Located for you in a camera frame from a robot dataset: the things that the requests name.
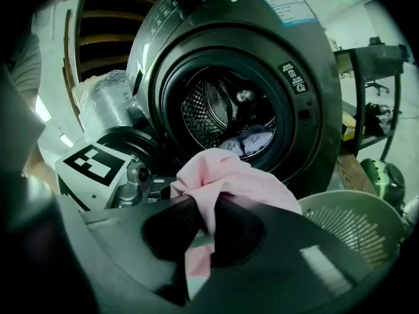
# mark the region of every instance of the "pink cloth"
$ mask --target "pink cloth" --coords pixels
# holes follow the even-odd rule
[[[215,202],[222,192],[301,214],[294,195],[275,176],[253,169],[228,150],[212,148],[195,155],[177,173],[171,184],[172,198],[192,196],[209,234],[215,234]],[[189,249],[185,256],[187,275],[209,275],[213,246]]]

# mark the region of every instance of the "washing machine door opening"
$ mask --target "washing machine door opening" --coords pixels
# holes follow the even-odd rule
[[[179,64],[162,97],[165,126],[188,157],[223,148],[268,169],[290,145],[293,111],[268,69],[236,54],[224,55],[222,64],[219,52]]]

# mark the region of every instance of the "floor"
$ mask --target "floor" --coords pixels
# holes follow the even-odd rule
[[[396,165],[402,172],[406,183],[405,202],[419,194],[419,72],[405,64],[401,77],[401,106],[399,123],[393,138],[392,147],[386,161]],[[392,78],[379,80],[378,83],[387,86],[390,93],[383,90],[377,95],[375,88],[367,88],[366,103],[378,103],[392,107],[394,99],[394,85]],[[356,106],[355,79],[348,77],[340,80],[342,99]],[[384,149],[385,141],[361,150],[357,159],[379,159]]]

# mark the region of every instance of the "blue and white sticker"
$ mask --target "blue and white sticker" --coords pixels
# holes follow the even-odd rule
[[[317,18],[304,0],[265,0],[285,27],[316,22]]]

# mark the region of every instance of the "black label with icons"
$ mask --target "black label with icons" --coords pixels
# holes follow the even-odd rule
[[[279,65],[278,69],[293,87],[294,94],[301,94],[308,91],[307,82],[300,73],[300,70],[293,63],[289,61],[288,63]]]

